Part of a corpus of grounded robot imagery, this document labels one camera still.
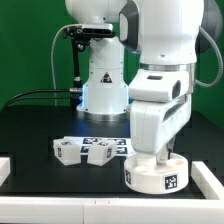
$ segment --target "black table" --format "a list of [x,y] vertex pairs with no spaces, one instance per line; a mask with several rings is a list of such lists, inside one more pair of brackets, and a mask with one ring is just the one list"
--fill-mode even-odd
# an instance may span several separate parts
[[[194,181],[169,195],[134,192],[124,182],[124,157],[103,167],[82,163],[63,166],[55,157],[53,139],[64,136],[129,138],[129,121],[96,122],[78,118],[69,107],[12,106],[0,113],[0,156],[11,159],[11,174],[1,196],[204,198]],[[204,161],[224,184],[224,133],[200,113],[178,133],[174,152]]]

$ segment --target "black cable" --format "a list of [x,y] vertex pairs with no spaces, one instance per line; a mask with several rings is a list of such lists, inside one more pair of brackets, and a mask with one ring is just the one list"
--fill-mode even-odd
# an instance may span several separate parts
[[[32,91],[24,92],[24,93],[21,93],[21,94],[18,94],[16,96],[14,96],[12,99],[8,100],[3,105],[1,110],[4,110],[6,107],[8,107],[12,103],[14,103],[16,101],[19,101],[19,99],[23,96],[27,96],[27,95],[30,95],[30,94],[36,94],[36,93],[70,93],[70,90],[68,90],[68,89],[59,89],[59,90],[47,89],[47,90],[32,90]],[[22,98],[21,100],[23,100],[23,99],[26,100],[26,99],[46,99],[46,98]],[[54,97],[54,98],[48,98],[48,99],[61,99],[61,98]]]
[[58,90],[51,90],[51,89],[45,89],[45,90],[31,90],[28,92],[20,93],[16,96],[14,96],[11,100],[17,99],[29,94],[35,94],[35,93],[69,93],[70,91],[68,89],[58,89]]
[[17,101],[22,101],[22,100],[70,100],[70,97],[26,97],[26,98],[18,98],[18,99],[13,99],[9,100],[7,103],[4,104],[2,107],[1,111],[5,110],[10,104],[15,103]]

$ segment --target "green wall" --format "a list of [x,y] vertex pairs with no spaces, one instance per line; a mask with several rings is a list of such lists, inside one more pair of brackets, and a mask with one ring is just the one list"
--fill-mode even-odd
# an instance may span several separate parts
[[[223,15],[224,2],[217,0]],[[0,107],[24,91],[52,89],[50,51],[56,32],[74,20],[64,0],[0,0]],[[224,55],[224,35],[218,45]],[[60,38],[55,51],[58,88],[72,85],[72,56],[69,40]],[[88,51],[80,55],[81,74],[88,75]],[[138,57],[125,53],[124,79],[129,83],[138,68]],[[197,78],[214,79],[217,62],[212,50],[198,56]],[[224,79],[212,89],[195,88],[193,109],[203,113],[224,130]]]

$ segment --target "cable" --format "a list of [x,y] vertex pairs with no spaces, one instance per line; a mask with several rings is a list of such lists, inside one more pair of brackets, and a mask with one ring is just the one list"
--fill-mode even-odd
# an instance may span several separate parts
[[36,93],[70,93],[70,90],[66,90],[66,89],[64,89],[64,90],[63,89],[62,90],[32,90],[32,91],[24,92],[24,93],[21,93],[21,94],[18,94],[16,96],[14,96],[12,99],[7,101],[3,105],[1,110],[4,110],[8,105],[11,104],[11,102],[13,103],[13,102],[19,101],[20,98],[23,97],[23,96],[27,96],[27,95],[30,95],[30,94],[36,94]]
[[56,83],[56,77],[55,77],[55,69],[54,69],[54,50],[55,50],[55,45],[58,39],[58,36],[60,35],[60,33],[67,28],[70,28],[72,26],[74,26],[75,24],[71,24],[71,25],[66,25],[63,26],[55,35],[53,43],[52,43],[52,47],[51,47],[51,72],[52,72],[52,80],[53,80],[53,87],[54,90],[57,89],[57,83]]
[[26,97],[26,98],[18,98],[18,99],[13,99],[8,101],[1,109],[1,111],[5,110],[10,104],[15,103],[17,101],[22,101],[22,100],[55,100],[55,99],[60,99],[60,100],[70,100],[70,97]]
[[211,88],[215,85],[217,85],[219,83],[219,81],[222,78],[223,75],[223,60],[222,60],[222,55],[219,51],[218,46],[216,45],[215,41],[212,39],[212,37],[200,26],[199,27],[200,32],[203,34],[203,36],[209,41],[209,43],[211,44],[211,46],[213,47],[217,60],[218,60],[218,66],[219,66],[219,70],[218,70],[218,74],[216,76],[216,79],[211,82],[211,83],[203,83],[200,82],[198,80],[195,81],[195,83],[199,86],[205,87],[205,88]]

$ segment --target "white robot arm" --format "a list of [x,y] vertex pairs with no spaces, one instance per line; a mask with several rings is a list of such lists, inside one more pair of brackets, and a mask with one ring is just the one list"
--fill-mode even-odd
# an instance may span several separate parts
[[203,12],[204,0],[131,0],[120,12],[120,41],[141,55],[129,86],[131,140],[140,153],[125,162],[133,190],[165,194],[188,183],[186,159],[168,149],[190,118]]
[[[126,0],[65,0],[69,14],[80,24],[118,22]],[[117,37],[90,42],[89,79],[83,86],[78,114],[94,120],[126,117],[128,86],[123,80],[124,47]]]

